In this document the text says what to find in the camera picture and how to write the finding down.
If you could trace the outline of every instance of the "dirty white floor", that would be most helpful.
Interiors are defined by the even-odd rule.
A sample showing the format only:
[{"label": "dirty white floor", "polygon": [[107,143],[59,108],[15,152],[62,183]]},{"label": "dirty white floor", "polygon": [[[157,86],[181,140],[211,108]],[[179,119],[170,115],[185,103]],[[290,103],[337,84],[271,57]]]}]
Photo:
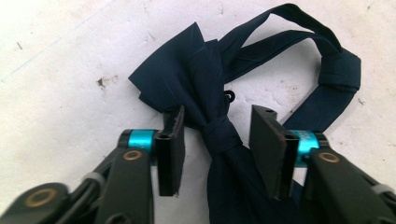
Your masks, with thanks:
[{"label": "dirty white floor", "polygon": [[[361,90],[326,131],[332,147],[396,189],[396,1],[291,2],[362,59]],[[221,38],[284,3],[0,0],[0,213],[43,183],[74,189],[124,129],[161,129],[161,115],[137,99],[127,77],[165,41],[195,21],[206,40]],[[286,29],[299,27],[272,16],[248,43]],[[251,105],[271,107],[284,121],[315,87],[319,67],[305,40],[227,85],[236,93],[229,115],[243,140]],[[185,132],[180,195],[160,198],[154,186],[157,223],[208,223],[210,158],[198,132]]]}]

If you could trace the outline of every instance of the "brass rivet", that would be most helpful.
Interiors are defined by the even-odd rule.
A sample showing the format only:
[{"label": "brass rivet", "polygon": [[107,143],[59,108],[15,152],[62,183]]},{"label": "brass rivet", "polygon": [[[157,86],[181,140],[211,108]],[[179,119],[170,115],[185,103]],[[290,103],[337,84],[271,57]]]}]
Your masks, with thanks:
[{"label": "brass rivet", "polygon": [[134,161],[134,160],[137,160],[137,159],[139,159],[140,157],[142,157],[142,153],[140,152],[140,151],[137,151],[137,150],[132,150],[132,151],[128,151],[128,152],[125,152],[125,154],[123,154],[123,158],[126,160],[126,161]]},{"label": "brass rivet", "polygon": [[328,161],[328,162],[334,162],[334,163],[336,163],[336,162],[339,162],[339,161],[340,161],[340,159],[339,159],[337,156],[335,156],[335,155],[332,154],[332,153],[328,153],[328,152],[319,153],[318,156],[319,156],[321,159],[323,159],[324,161]]},{"label": "brass rivet", "polygon": [[[38,198],[40,194],[47,194],[43,195],[43,198]],[[25,201],[25,205],[28,207],[38,207],[43,204],[50,202],[56,195],[55,189],[40,189],[33,194],[31,194]]]}]

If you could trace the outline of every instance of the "dark blue fabric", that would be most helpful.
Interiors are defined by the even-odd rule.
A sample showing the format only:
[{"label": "dark blue fabric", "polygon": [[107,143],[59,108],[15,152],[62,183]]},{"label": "dark blue fabric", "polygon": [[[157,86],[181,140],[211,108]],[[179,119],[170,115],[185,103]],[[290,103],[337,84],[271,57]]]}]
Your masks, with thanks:
[{"label": "dark blue fabric", "polygon": [[[242,48],[270,14],[312,33],[286,31]],[[322,55],[318,87],[284,126],[324,132],[359,89],[361,61],[341,47],[329,28],[295,5],[270,9],[220,41],[205,42],[195,23],[152,53],[129,77],[141,90],[139,98],[152,108],[163,112],[174,105],[186,106],[186,125],[200,131],[212,157],[207,178],[211,223],[302,222],[298,212],[301,186],[295,184],[293,197],[285,201],[266,195],[250,150],[227,118],[230,98],[223,88],[306,38],[315,41]]]}]

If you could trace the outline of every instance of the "fabric loop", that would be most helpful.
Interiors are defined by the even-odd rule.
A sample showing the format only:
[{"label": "fabric loop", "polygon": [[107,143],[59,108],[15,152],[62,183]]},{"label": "fabric loop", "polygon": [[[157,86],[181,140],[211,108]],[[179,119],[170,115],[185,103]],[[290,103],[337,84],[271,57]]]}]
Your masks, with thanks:
[{"label": "fabric loop", "polygon": [[201,135],[212,158],[242,145],[238,132],[227,117],[221,117],[206,124],[201,129]]},{"label": "fabric loop", "polygon": [[361,86],[361,59],[347,50],[321,59],[319,85],[329,85],[340,90],[356,92]]}]

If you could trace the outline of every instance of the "teal metal band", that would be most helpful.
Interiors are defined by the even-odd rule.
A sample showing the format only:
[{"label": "teal metal band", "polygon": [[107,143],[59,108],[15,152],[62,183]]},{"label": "teal metal band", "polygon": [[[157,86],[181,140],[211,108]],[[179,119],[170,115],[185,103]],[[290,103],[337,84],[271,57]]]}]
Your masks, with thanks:
[{"label": "teal metal band", "polygon": [[128,140],[128,147],[138,147],[141,149],[145,149],[147,152],[151,152],[153,135],[154,130],[152,129],[132,130]]},{"label": "teal metal band", "polygon": [[295,167],[306,167],[303,156],[311,152],[313,148],[319,149],[319,141],[314,133],[309,131],[291,131],[300,139]]}]

